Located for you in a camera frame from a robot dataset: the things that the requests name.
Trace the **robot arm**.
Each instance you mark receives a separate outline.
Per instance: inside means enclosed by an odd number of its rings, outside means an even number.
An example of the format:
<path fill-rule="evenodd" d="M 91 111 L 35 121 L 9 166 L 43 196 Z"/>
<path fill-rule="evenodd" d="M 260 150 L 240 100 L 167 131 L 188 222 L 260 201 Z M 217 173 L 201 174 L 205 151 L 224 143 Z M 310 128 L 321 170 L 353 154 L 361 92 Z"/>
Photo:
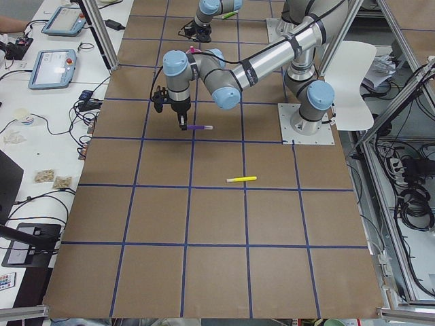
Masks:
<path fill-rule="evenodd" d="M 237 12 L 242 5 L 243 0 L 200 0 L 195 16 L 180 28 L 178 35 L 197 43 L 209 43 L 211 42 L 213 18 Z"/>
<path fill-rule="evenodd" d="M 164 105 L 170 105 L 177 113 L 179 127 L 187 130 L 190 82 L 197 79 L 202 80 L 219 108 L 232 109 L 240 102 L 242 91 L 336 35 L 347 16 L 348 2 L 286 1 L 283 8 L 282 18 L 293 27 L 290 32 L 250 57 L 234 62 L 231 69 L 226 68 L 228 61 L 218 49 L 167 52 L 160 69 L 167 84 L 152 86 L 150 93 L 155 110 L 161 112 Z"/>

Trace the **person hand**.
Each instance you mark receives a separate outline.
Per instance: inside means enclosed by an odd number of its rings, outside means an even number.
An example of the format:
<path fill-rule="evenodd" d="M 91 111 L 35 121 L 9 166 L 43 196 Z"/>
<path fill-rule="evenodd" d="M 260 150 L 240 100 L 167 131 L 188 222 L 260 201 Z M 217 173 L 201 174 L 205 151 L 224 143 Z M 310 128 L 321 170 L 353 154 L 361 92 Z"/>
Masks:
<path fill-rule="evenodd" d="M 8 21 L 9 21 L 8 17 L 0 16 L 0 33 L 8 33 L 8 27 L 9 27 Z"/>

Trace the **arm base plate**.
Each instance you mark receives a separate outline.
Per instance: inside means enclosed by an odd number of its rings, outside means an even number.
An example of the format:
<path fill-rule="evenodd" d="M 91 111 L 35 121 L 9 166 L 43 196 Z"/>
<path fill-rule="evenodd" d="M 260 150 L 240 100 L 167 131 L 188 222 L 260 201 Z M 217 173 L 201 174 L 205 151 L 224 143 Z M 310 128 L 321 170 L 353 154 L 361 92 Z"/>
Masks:
<path fill-rule="evenodd" d="M 284 145 L 334 145 L 328 112 L 322 120 L 309 122 L 300 116 L 300 104 L 279 103 L 279 123 Z"/>
<path fill-rule="evenodd" d="M 272 43 L 276 41 L 280 36 L 288 32 L 292 26 L 292 23 L 286 22 L 280 18 L 267 18 L 266 28 L 268 33 L 268 42 Z"/>

